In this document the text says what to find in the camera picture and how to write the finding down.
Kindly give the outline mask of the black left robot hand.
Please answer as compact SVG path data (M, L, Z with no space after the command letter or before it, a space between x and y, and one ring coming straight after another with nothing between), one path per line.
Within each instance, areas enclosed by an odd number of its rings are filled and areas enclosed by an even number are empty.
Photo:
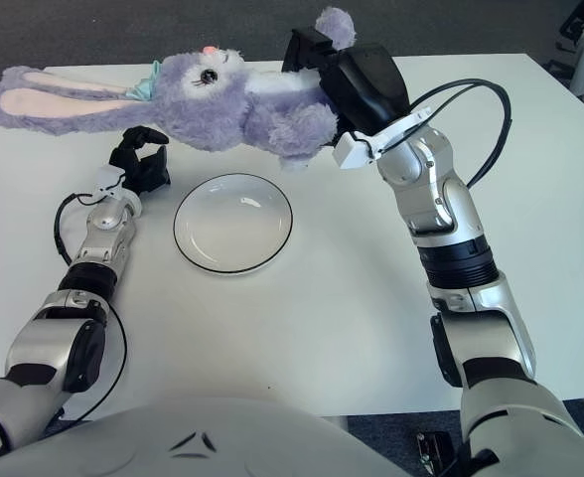
M146 126L128 128L122 140L110 155L109 164L124 170L122 186L137 195L150 193L171 184L167 168L169 138L162 132ZM158 145L157 151L139 158L137 150L147 144Z

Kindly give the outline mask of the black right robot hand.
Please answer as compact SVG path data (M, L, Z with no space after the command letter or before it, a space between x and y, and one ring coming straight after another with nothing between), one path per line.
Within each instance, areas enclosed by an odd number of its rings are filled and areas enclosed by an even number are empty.
M338 50L318 30L294 29L284 72L315 71L338 117L337 143L345 132L373 136L410 111L404 79L385 47L364 44Z

